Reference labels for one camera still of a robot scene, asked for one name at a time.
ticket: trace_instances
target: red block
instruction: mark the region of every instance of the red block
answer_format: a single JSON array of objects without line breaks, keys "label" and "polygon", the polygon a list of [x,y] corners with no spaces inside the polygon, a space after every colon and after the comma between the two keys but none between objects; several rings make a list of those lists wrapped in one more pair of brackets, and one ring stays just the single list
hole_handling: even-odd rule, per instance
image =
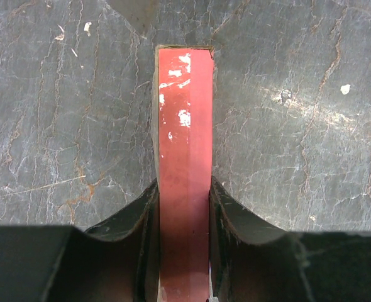
[{"label": "red block", "polygon": [[158,48],[163,301],[209,297],[213,68],[209,49]]}]

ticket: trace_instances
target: gray marble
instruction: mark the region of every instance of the gray marble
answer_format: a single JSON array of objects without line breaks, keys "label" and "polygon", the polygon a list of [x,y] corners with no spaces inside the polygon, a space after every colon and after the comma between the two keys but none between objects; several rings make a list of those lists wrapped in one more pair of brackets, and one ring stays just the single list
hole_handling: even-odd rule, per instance
[{"label": "gray marble", "polygon": [[215,47],[213,174],[236,199],[288,230],[371,230],[371,1],[155,15],[138,33],[103,0],[0,0],[0,223],[85,228],[148,186],[166,43]]}]

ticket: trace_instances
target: white speck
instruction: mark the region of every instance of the white speck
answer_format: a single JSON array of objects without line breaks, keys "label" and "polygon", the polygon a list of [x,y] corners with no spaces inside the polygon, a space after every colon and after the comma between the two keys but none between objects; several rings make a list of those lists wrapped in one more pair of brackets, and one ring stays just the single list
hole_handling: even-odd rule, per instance
[{"label": "white speck", "polygon": [[91,27],[91,25],[92,25],[92,22],[85,23],[84,31],[87,32],[87,36],[91,36],[91,32],[89,31],[89,28]]},{"label": "white speck", "polygon": [[175,76],[175,77],[181,77],[182,73],[181,73],[181,70],[169,70],[169,75]]},{"label": "white speck", "polygon": [[179,56],[179,59],[181,62],[184,62],[187,64],[185,69],[188,73],[190,73],[191,72],[191,54],[187,53],[186,55],[181,55]]},{"label": "white speck", "polygon": [[59,34],[58,36],[56,36],[54,39],[55,40],[58,40],[58,41],[62,41],[62,40],[64,40],[64,38],[65,38],[65,35],[64,35],[64,29],[60,26],[60,25],[58,25],[58,27],[60,28],[60,30],[61,30],[61,34]]},{"label": "white speck", "polygon": [[160,88],[166,88],[166,87],[169,87],[171,85],[173,85],[174,83],[170,83],[170,84],[166,84],[166,83],[161,83],[161,85],[159,85],[159,89]]},{"label": "white speck", "polygon": [[75,52],[74,49],[71,48],[71,51],[72,51],[72,53],[73,53],[76,57],[78,57],[78,55],[77,55],[77,53]]},{"label": "white speck", "polygon": [[62,33],[62,34],[56,36],[54,39],[58,40],[58,41],[62,41],[62,40],[64,40],[64,38],[65,38],[65,35]]},{"label": "white speck", "polygon": [[183,82],[183,83],[181,83],[181,84],[179,84],[179,85],[177,85],[180,89],[182,89],[185,85],[188,85],[188,84],[190,84],[190,79],[188,79],[188,80],[186,80],[185,82]]},{"label": "white speck", "polygon": [[191,126],[191,115],[187,110],[180,110],[179,112],[180,125],[190,128]]},{"label": "white speck", "polygon": [[350,91],[350,85],[349,84],[347,84],[347,85],[342,85],[341,86],[341,92],[342,92],[342,94],[348,94],[349,93],[349,91]]},{"label": "white speck", "polygon": [[165,96],[163,94],[159,94],[159,103],[162,106],[165,104]]}]

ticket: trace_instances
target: scratch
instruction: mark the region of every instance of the scratch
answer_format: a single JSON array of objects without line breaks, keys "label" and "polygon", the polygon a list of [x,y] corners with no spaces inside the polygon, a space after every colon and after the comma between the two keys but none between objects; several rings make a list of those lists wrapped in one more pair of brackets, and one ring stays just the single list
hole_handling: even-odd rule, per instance
[{"label": "scratch", "polygon": [[15,17],[16,15],[20,14],[21,11],[25,11],[25,8],[28,8],[29,6],[37,4],[38,0],[31,0],[29,2],[23,3],[20,7],[15,8],[11,11],[11,13],[8,16],[8,19],[10,20],[12,17]]},{"label": "scratch", "polygon": [[72,51],[72,53],[73,53],[76,57],[78,57],[77,53],[75,52],[75,50],[74,50],[73,48],[71,48],[71,51]]},{"label": "scratch", "polygon": [[233,17],[235,16],[240,17],[240,15],[244,13],[249,3],[250,3],[250,0],[244,0],[227,18],[225,18],[222,24],[220,24],[218,28],[213,31],[211,35],[211,40],[214,40],[214,36],[218,33],[218,31],[222,29],[227,23],[229,23],[229,21],[231,21]]},{"label": "scratch", "polygon": [[11,196],[11,195],[17,195],[17,194],[23,194],[23,193],[27,193],[27,192],[32,192],[32,191],[36,191],[36,190],[42,190],[42,189],[46,189],[48,187],[54,187],[58,184],[65,184],[66,182],[70,182],[70,181],[74,181],[76,179],[80,179],[80,178],[84,178],[86,177],[85,175],[83,176],[78,176],[78,177],[75,177],[75,178],[71,178],[71,179],[66,179],[64,181],[59,181],[59,182],[55,182],[53,184],[47,184],[46,186],[42,186],[42,187],[35,187],[33,189],[30,189],[30,190],[25,190],[25,191],[21,191],[21,192],[14,192],[14,193],[9,193],[9,194],[5,194],[5,195],[0,195],[0,198],[1,197],[6,197],[6,196]]},{"label": "scratch", "polygon": [[306,157],[306,147],[304,145],[304,141],[305,141],[306,137],[308,136],[309,131],[314,126],[314,122],[315,122],[316,115],[317,115],[317,110],[318,110],[318,105],[319,105],[319,99],[321,98],[321,96],[323,94],[324,86],[327,83],[327,80],[330,77],[330,75],[334,72],[334,70],[337,68],[337,66],[339,66],[339,63],[340,63],[340,60],[341,60],[341,41],[342,41],[341,24],[342,24],[342,21],[346,17],[347,10],[348,10],[348,8],[345,7],[344,10],[342,11],[341,17],[335,21],[334,27],[331,30],[331,36],[333,36],[333,37],[337,36],[338,37],[338,40],[336,41],[336,45],[335,45],[336,57],[335,57],[334,61],[331,62],[331,65],[328,67],[328,69],[325,71],[323,80],[320,82],[320,84],[318,86],[318,94],[317,94],[315,104],[314,104],[314,107],[313,107],[313,115],[312,115],[311,120],[310,120],[310,122],[307,126],[307,129],[306,129],[306,131],[303,135],[303,138],[300,141],[300,146],[302,147],[302,157],[303,157],[303,160],[304,160],[304,167],[303,167],[304,183],[301,185],[300,194],[306,193],[307,190],[310,187],[310,184],[309,184],[309,182],[310,182],[310,180],[309,180],[309,165],[308,165],[308,161],[307,161],[307,157]]}]

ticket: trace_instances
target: red wooden piece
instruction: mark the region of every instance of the red wooden piece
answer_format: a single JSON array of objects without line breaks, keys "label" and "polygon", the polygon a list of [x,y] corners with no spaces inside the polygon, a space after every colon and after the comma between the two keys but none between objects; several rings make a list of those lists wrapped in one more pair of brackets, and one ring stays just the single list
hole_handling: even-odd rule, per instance
[{"label": "red wooden piece", "polygon": [[158,51],[162,299],[205,302],[214,64],[206,49]]}]

